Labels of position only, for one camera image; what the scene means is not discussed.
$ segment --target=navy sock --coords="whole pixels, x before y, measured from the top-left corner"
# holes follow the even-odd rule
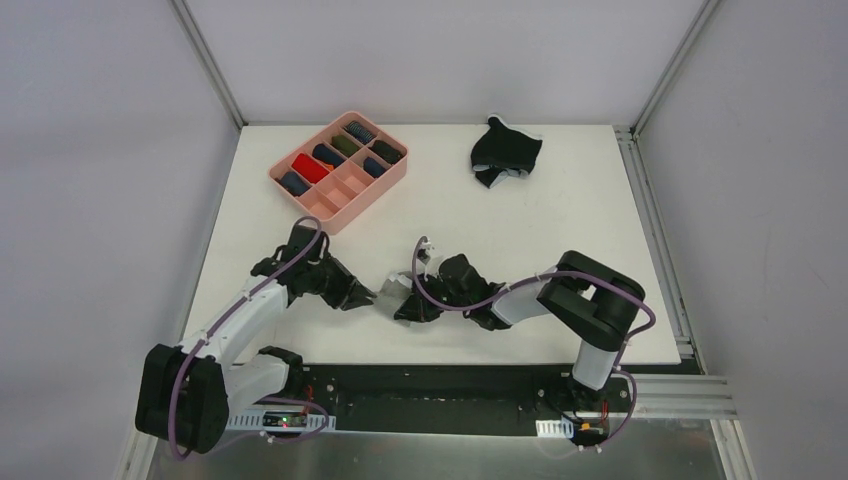
[[[340,167],[344,163],[344,158],[323,143],[315,145],[312,149],[312,157],[333,167]]]

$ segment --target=metal profile bar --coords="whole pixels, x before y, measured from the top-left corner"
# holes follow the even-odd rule
[[[686,30],[686,34],[683,35],[683,40],[680,42],[680,45],[677,46],[677,50],[675,50],[674,55],[671,56],[671,60],[668,62],[668,65],[666,65],[662,76],[660,76],[659,82],[657,82],[657,85],[648,97],[648,102],[644,107],[642,107],[642,111],[639,112],[639,116],[637,117],[632,130],[633,137],[635,139],[639,139],[639,136],[645,129],[645,125],[647,125],[648,121],[651,119],[651,116],[654,114],[654,111],[656,111],[660,101],[668,93],[669,88],[680,71],[680,67],[683,65],[683,62],[685,62],[689,57],[689,53],[692,51],[692,47],[698,40],[698,36],[704,30],[704,26],[707,24],[722,1],[723,0],[704,0],[701,4],[701,8],[698,10],[698,13],[695,14],[695,18],[689,25],[689,29]]]
[[[203,38],[200,27],[197,25],[197,21],[195,21],[186,0],[168,0],[168,3],[173,7],[174,14],[177,16],[177,20],[180,22],[192,50],[197,55],[197,60],[209,77],[209,83],[212,84],[212,89],[218,94],[218,98],[221,99],[221,103],[227,110],[230,119],[236,126],[236,129],[240,131],[246,123],[244,116],[236,103],[235,97],[233,97],[233,92],[224,79],[224,75],[221,73],[221,69],[218,68],[218,63],[215,61],[215,57],[212,56],[209,45],[207,45],[206,40]]]
[[[636,201],[636,210],[639,212],[645,238],[648,240],[648,250],[654,260],[663,300],[672,317],[672,327],[676,327],[675,334],[677,337],[689,339],[698,365],[702,371],[706,372],[707,366],[692,333],[686,304],[683,301],[680,284],[671,261],[671,252],[668,248],[659,205],[648,180],[642,155],[639,153],[639,146],[633,141],[633,136],[627,131],[626,127],[616,127],[616,138],[621,150],[621,158],[624,161],[624,169],[630,181],[630,189],[633,191],[633,198]]]
[[[727,380],[708,375],[634,375],[634,418],[735,420]]]
[[[712,420],[710,424],[727,480],[757,480],[739,420]]]

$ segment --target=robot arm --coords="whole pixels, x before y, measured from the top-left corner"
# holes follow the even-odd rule
[[[303,387],[300,355],[265,347],[248,363],[241,366],[233,363],[259,332],[282,319],[286,308],[304,294],[320,295],[334,309],[349,310],[372,303],[375,295],[327,251],[329,241],[324,233],[312,250],[275,282],[251,293],[306,248],[314,235],[314,229],[295,225],[289,243],[253,267],[242,291],[219,315],[177,346],[160,344],[150,351],[144,363],[136,410],[135,424],[139,431],[168,438],[170,394],[180,365],[198,341],[205,345],[191,360],[180,387],[174,418],[177,444],[206,453],[220,439],[229,417],[270,394],[300,395]],[[217,319],[238,302],[243,303],[210,337],[207,332]]]
[[[438,257],[432,247],[425,244],[416,252],[416,258],[419,265],[426,267]],[[503,283],[487,282],[463,254],[441,261],[433,270],[437,270],[434,275],[419,274],[419,281],[431,295],[445,299],[450,305],[472,305],[508,288]],[[645,298],[644,289],[636,281],[582,253],[566,252],[556,266],[545,273],[564,271],[582,272],[638,300]],[[410,277],[405,280],[405,284],[411,285]],[[639,311],[631,301],[604,288],[596,289],[589,298],[583,296],[591,286],[589,281],[579,278],[552,278],[512,291],[485,307],[465,311],[463,316],[487,330],[503,330],[528,318],[553,314],[582,340],[570,381],[575,383],[577,394],[591,396],[606,384]],[[394,318],[429,322],[442,312],[417,289],[410,287],[408,297],[395,311]]]

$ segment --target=sock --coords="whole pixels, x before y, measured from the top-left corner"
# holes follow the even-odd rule
[[[380,175],[386,173],[386,169],[371,157],[362,162],[362,169],[374,178],[380,178]]]
[[[350,122],[344,129],[347,133],[353,135],[354,138],[359,140],[363,145],[368,145],[371,143],[371,140],[374,140],[375,135],[369,132],[359,122]]]
[[[283,175],[281,179],[277,180],[277,182],[295,197],[299,197],[309,190],[309,185],[301,180],[294,172],[286,172],[286,174]]]
[[[383,160],[391,163],[392,165],[396,164],[403,158],[403,154],[392,148],[388,143],[377,140],[374,142],[374,145],[371,147],[371,150],[374,151],[377,155],[380,156]]]
[[[530,175],[542,141],[507,127],[496,115],[489,117],[488,124],[489,131],[471,150],[471,169],[477,180],[491,188],[508,175]]]
[[[312,149],[312,156],[328,165],[332,165],[333,167],[338,167],[344,163],[344,158],[340,157],[338,153],[330,150],[330,147],[323,143],[315,145],[315,148]]]
[[[353,141],[344,135],[336,135],[330,141],[330,145],[334,146],[336,150],[342,152],[342,155],[346,157],[350,157],[354,153],[359,151],[359,145],[353,143]]]
[[[305,153],[298,154],[292,162],[292,170],[299,173],[307,182],[318,183],[322,178],[330,174],[324,167],[318,164]]]

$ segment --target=white table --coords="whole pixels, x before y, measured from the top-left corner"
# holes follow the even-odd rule
[[[202,327],[239,292],[251,267],[287,241],[301,216],[267,176],[268,168],[320,126],[246,127],[189,315]],[[623,363],[679,363],[659,283],[610,126],[528,126],[544,138],[536,169],[488,190],[470,172],[469,153],[485,125],[388,125],[409,147],[409,169],[388,193],[332,238],[330,252],[377,291],[408,269],[427,235],[446,256],[465,253],[489,281],[514,281],[578,250],[635,279],[657,325],[633,339]],[[645,322],[640,314],[634,326]],[[375,308],[341,312],[318,297],[294,302],[242,354],[277,345],[307,363],[571,363],[580,340],[551,315],[489,332],[459,314],[401,325]]]

